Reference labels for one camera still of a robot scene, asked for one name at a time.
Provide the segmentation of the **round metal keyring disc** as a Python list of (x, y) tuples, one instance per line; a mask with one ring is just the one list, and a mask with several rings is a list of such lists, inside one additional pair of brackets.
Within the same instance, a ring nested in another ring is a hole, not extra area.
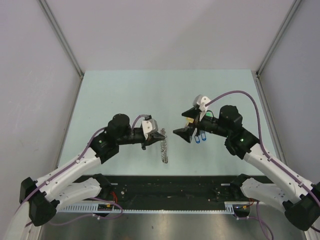
[(166, 130), (164, 128), (162, 128), (160, 130), (160, 133), (164, 136), (164, 140), (161, 141), (160, 143), (160, 153), (161, 153), (161, 161), (164, 163), (164, 164), (167, 164), (168, 161), (169, 161), (169, 158), (167, 156), (167, 134), (166, 134)]

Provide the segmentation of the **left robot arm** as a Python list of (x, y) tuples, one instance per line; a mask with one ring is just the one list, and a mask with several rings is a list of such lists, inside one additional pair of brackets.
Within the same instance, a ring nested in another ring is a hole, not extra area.
[(102, 174), (95, 174), (81, 183), (75, 181), (87, 170), (103, 165), (118, 154), (122, 145), (140, 144), (145, 150), (147, 146), (165, 140), (157, 121), (151, 115), (142, 117), (140, 127), (133, 127), (126, 114), (114, 115), (69, 162), (36, 180), (24, 179), (20, 184), (19, 202), (29, 204), (27, 222), (42, 226), (64, 206), (91, 198), (107, 199), (111, 184)]

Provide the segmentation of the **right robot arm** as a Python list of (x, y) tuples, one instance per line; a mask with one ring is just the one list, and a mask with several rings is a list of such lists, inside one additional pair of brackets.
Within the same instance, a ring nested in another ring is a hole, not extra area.
[(173, 133), (186, 142), (192, 141), (195, 132), (204, 131), (225, 138), (229, 153), (239, 157), (261, 171), (274, 186), (261, 183), (241, 174), (230, 188), (231, 196), (242, 201), (252, 198), (284, 213), (296, 228), (307, 231), (320, 216), (320, 185), (298, 175), (262, 146), (262, 140), (242, 126), (243, 117), (236, 106), (225, 105), (219, 117), (202, 115), (198, 107), (182, 113), (193, 122)]

